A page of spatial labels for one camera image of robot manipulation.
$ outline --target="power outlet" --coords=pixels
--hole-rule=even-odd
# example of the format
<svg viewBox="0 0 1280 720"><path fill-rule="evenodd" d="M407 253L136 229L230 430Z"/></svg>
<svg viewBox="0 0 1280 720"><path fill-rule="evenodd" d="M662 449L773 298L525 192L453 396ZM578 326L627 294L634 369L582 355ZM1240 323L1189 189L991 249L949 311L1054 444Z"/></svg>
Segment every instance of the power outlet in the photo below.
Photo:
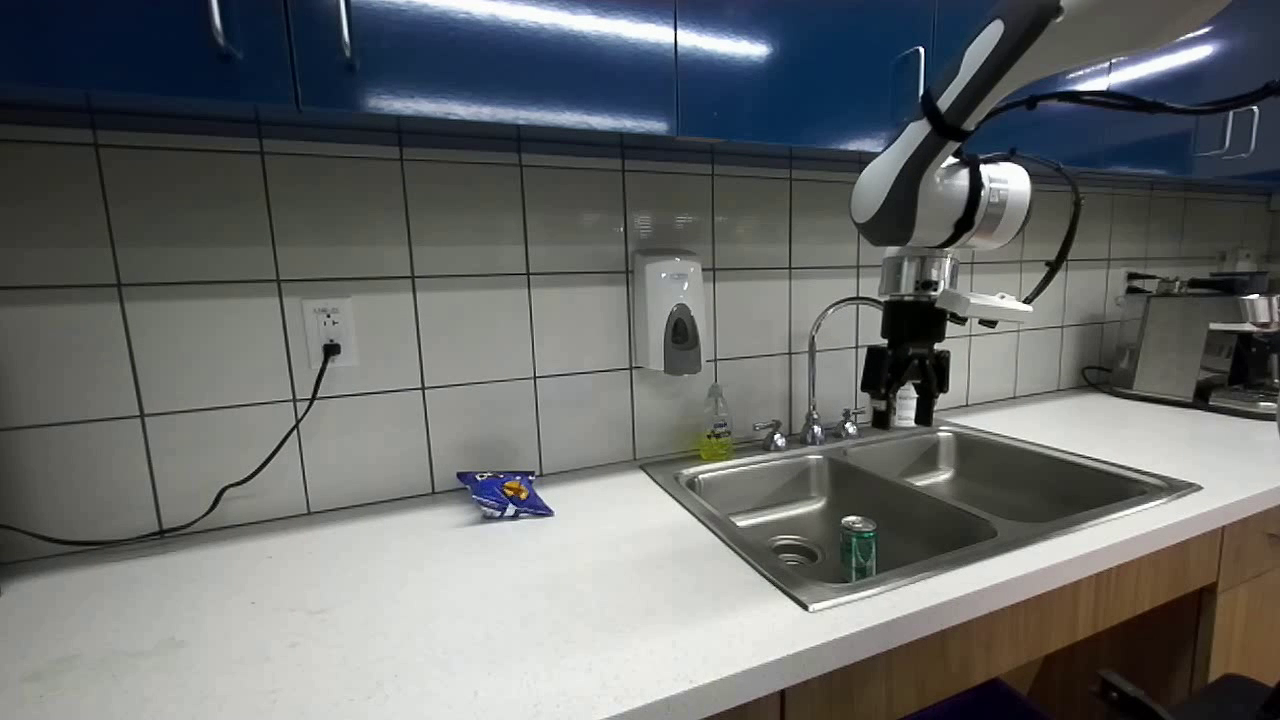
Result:
<svg viewBox="0 0 1280 720"><path fill-rule="evenodd" d="M359 363L350 298L307 298L305 321L307 321L313 369L325 363L329 341L336 341L345 346L329 369L355 369Z"/></svg>

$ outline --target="soap dispenser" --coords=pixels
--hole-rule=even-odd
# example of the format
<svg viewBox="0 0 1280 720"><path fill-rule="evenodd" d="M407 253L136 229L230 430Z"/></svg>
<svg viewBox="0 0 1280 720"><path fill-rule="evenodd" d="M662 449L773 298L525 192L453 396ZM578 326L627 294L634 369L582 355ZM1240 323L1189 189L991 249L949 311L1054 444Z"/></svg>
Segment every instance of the soap dispenser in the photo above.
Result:
<svg viewBox="0 0 1280 720"><path fill-rule="evenodd" d="M704 266L693 256L634 256L634 363L662 376L704 369Z"/></svg>

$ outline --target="double sink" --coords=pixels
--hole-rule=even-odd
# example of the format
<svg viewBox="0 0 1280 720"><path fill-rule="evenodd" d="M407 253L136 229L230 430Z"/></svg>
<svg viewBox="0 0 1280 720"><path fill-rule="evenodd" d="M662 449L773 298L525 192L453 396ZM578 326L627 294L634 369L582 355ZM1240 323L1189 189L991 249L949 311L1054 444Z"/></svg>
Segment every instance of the double sink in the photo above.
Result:
<svg viewBox="0 0 1280 720"><path fill-rule="evenodd" d="M724 462L656 462L648 477L802 609L954 573L1196 491L1196 484L966 428L880 430ZM871 577L847 577L843 515L877 522Z"/></svg>

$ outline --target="wall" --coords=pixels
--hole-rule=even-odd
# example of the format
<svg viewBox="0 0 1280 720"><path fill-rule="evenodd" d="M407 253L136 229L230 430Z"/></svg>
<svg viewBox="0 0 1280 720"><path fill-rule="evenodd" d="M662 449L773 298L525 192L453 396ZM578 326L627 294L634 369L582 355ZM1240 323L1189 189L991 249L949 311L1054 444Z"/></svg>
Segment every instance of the wall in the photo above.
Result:
<svg viewBox="0 0 1280 720"><path fill-rule="evenodd" d="M449 491L455 467L571 470L670 454L721 381L735 430L802 404L802 326L877 291L851 167L679 159L614 145L300 127L0 122L0 520L127 535L196 515L291 424L313 381L300 305L355 307L300 438L202 522ZM1065 189L1022 242L964 265L1026 287ZM1117 350L1127 266L1200 273L1277 249L1264 197L1087 185L1081 253L1026 326L954 326L949 406L1074 384ZM713 363L627 370L627 256L696 253ZM856 399L877 317L834 317L822 414ZM46 546L4 535L0 550Z"/></svg>

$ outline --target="soda can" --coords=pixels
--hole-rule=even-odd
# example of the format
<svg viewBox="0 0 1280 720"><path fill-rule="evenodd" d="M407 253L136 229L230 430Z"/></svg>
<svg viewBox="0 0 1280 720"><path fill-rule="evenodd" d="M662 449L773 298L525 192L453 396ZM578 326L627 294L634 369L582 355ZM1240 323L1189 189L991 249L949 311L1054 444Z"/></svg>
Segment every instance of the soda can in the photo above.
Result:
<svg viewBox="0 0 1280 720"><path fill-rule="evenodd" d="M877 577L877 560L880 560L877 520L840 515L840 554L843 554L843 577L847 580Z"/></svg>

